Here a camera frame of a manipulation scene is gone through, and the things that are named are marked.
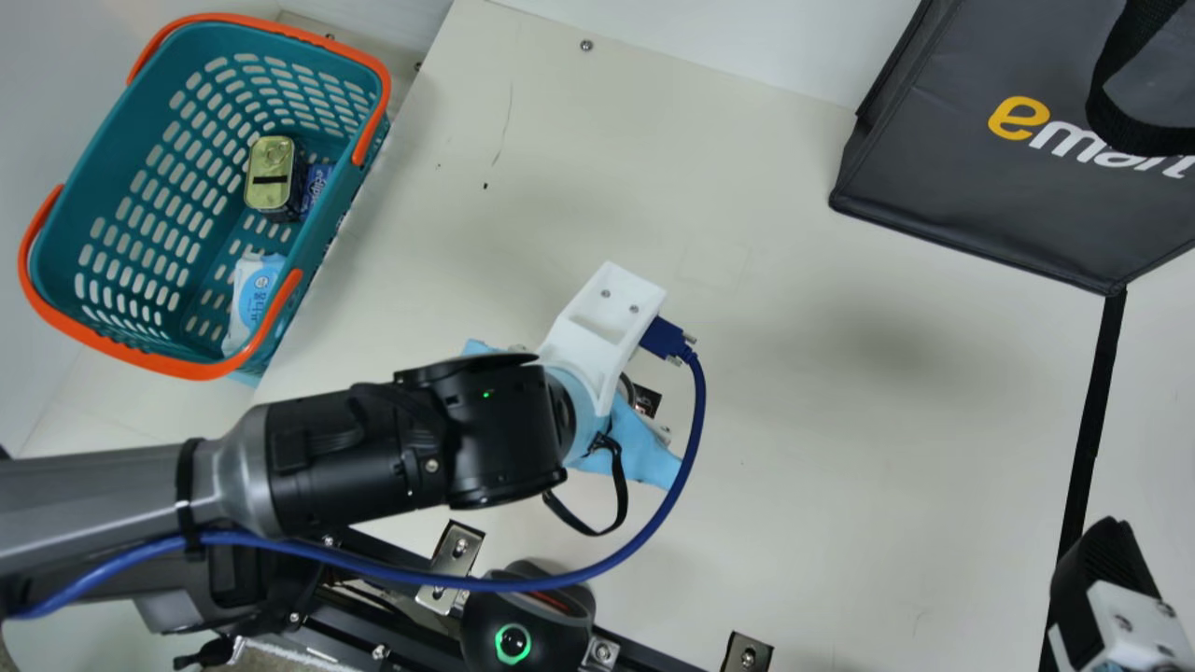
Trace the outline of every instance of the packaged item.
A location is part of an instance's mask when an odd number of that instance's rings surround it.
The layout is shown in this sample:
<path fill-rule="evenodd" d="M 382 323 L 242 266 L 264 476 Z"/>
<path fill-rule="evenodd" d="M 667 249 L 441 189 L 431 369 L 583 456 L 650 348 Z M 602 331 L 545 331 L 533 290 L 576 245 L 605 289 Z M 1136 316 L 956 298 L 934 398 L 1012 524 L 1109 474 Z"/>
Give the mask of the packaged item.
<path fill-rule="evenodd" d="M 233 269 L 228 329 L 220 344 L 225 356 L 235 354 L 262 322 L 286 261 L 282 255 L 263 256 L 256 252 L 245 252 L 237 259 L 237 268 Z"/>
<path fill-rule="evenodd" d="M 276 222 L 296 221 L 307 185 L 302 148 L 284 135 L 263 135 L 249 151 L 245 204 Z"/>

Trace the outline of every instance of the blue label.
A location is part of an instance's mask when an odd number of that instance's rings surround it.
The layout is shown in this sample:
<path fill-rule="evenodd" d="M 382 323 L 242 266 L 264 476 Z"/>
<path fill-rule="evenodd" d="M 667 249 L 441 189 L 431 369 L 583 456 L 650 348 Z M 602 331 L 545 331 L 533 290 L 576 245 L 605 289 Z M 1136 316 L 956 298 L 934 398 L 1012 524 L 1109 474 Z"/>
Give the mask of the blue label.
<path fill-rule="evenodd" d="M 262 316 L 269 307 L 266 301 L 270 298 L 270 291 L 274 289 L 277 279 L 277 267 L 265 267 L 250 275 L 240 288 L 240 305 L 237 310 L 240 312 L 240 320 L 250 331 L 257 329 L 257 324 L 262 322 Z"/>

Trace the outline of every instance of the white table surface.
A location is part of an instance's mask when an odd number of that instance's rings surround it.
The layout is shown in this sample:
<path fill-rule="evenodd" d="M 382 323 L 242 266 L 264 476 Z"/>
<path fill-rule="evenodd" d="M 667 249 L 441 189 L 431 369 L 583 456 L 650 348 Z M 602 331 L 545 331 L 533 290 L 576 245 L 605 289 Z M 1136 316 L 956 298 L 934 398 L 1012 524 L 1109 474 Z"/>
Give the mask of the white table surface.
<path fill-rule="evenodd" d="M 672 518 L 592 584 L 601 625 L 710 670 L 731 630 L 777 671 L 1035 668 L 1101 299 L 831 212 L 848 110 L 584 37 L 455 2 L 255 401 L 534 347 L 612 259 L 669 291 L 710 407 Z M 688 374 L 630 373 L 682 446 Z M 562 490 L 613 514 L 607 478 Z M 479 570 L 577 568 L 660 499 L 598 540 L 534 500 L 362 529 L 429 554 L 455 518 Z"/>

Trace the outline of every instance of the blue cable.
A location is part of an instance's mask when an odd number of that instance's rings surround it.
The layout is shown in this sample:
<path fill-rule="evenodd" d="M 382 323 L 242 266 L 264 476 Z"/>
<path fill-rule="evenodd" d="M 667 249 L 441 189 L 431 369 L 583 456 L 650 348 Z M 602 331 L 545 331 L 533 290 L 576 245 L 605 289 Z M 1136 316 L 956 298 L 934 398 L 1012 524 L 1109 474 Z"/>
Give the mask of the blue cable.
<path fill-rule="evenodd" d="M 276 542 L 271 539 L 263 539 L 255 534 L 250 534 L 249 532 L 203 532 L 200 536 L 200 539 L 206 545 L 252 546 L 305 557 L 307 560 L 331 564 L 355 574 L 373 576 L 387 581 L 443 586 L 446 588 L 459 588 L 472 592 L 531 593 L 535 591 L 552 591 L 588 581 L 594 576 L 609 572 L 643 548 L 643 544 L 645 544 L 648 539 L 650 539 L 651 536 L 660 530 L 664 519 L 668 518 L 668 514 L 676 505 L 676 500 L 680 499 L 681 490 L 685 489 L 685 482 L 688 481 L 690 472 L 693 470 L 693 463 L 697 459 L 697 447 L 701 440 L 701 428 L 705 424 L 705 372 L 701 369 L 700 362 L 697 361 L 697 354 L 688 348 L 685 348 L 685 352 L 679 356 L 688 364 L 693 372 L 694 401 L 693 423 L 688 433 L 688 446 L 685 448 L 685 457 L 681 460 L 676 479 L 664 495 L 664 500 L 660 502 L 660 508 L 656 509 L 651 520 L 643 526 L 643 530 L 639 530 L 638 534 L 605 560 L 586 567 L 584 569 L 577 569 L 576 572 L 569 572 L 556 576 L 546 576 L 543 579 L 497 581 L 492 579 L 445 576 L 441 574 L 418 572 L 415 569 L 400 569 L 398 567 L 381 564 L 323 545 L 296 540 Z M 176 536 L 149 542 L 130 551 L 125 551 L 84 574 L 73 584 L 47 598 L 41 604 L 37 604 L 20 613 L 13 615 L 12 618 L 32 619 L 54 613 L 63 606 L 82 598 L 116 574 L 149 558 L 182 550 L 184 546 L 185 542 L 183 538 Z"/>

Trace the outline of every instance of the circular green light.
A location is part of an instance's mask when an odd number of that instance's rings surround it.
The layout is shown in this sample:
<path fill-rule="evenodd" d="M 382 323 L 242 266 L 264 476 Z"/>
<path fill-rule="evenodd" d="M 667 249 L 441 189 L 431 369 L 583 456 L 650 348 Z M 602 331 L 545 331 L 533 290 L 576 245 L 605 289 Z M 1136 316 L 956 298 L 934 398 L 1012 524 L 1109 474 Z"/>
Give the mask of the circular green light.
<path fill-rule="evenodd" d="M 521 650 L 510 654 L 507 653 L 503 644 L 521 646 Z M 498 662 L 517 665 L 522 659 L 531 655 L 531 633 L 527 631 L 527 628 L 517 623 L 507 623 L 502 628 L 498 628 L 498 633 L 494 635 L 494 652 L 498 654 Z"/>

